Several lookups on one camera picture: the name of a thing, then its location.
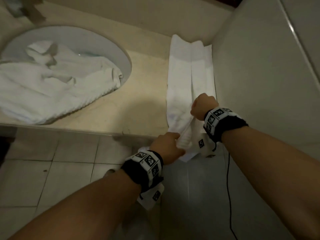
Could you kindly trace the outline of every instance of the wristband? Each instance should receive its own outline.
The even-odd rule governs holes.
[[[163,160],[159,153],[143,150],[128,157],[121,169],[141,185],[141,193],[148,191],[163,181],[161,177]]]
[[[216,107],[206,113],[203,128],[214,142],[221,142],[222,133],[244,126],[248,124],[239,115],[228,108]]]

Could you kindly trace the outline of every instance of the person's right arm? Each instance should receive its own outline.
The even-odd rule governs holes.
[[[191,114],[204,120],[218,106],[202,94]],[[225,131],[222,143],[251,185],[297,239],[320,239],[320,162],[248,126]]]

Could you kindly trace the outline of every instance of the countertop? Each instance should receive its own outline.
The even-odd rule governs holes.
[[[171,37],[49,2],[37,5],[36,8],[46,17],[41,26],[78,26],[114,41],[129,55],[132,72],[117,91],[52,124],[27,125],[0,112],[0,125],[139,136],[166,133],[166,92]],[[1,44],[22,30],[34,27],[26,17],[14,18],[1,6],[0,20]]]

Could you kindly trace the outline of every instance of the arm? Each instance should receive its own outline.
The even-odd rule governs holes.
[[[217,106],[214,97],[200,95],[191,113],[203,120]],[[247,126],[225,131],[221,140],[290,232],[297,239],[320,239],[320,162]]]
[[[150,146],[165,165],[185,153],[176,147],[175,140],[179,136],[178,133],[166,133]],[[140,192],[141,186],[120,169],[65,198],[33,219],[10,240],[107,239]]]

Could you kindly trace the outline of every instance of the hand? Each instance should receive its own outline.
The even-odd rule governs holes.
[[[160,154],[164,165],[173,163],[179,157],[183,156],[186,151],[177,148],[176,140],[180,137],[179,133],[167,132],[151,144],[150,150]]]
[[[219,104],[214,96],[208,96],[202,93],[193,102],[190,113],[198,120],[204,121],[206,113],[218,106]]]

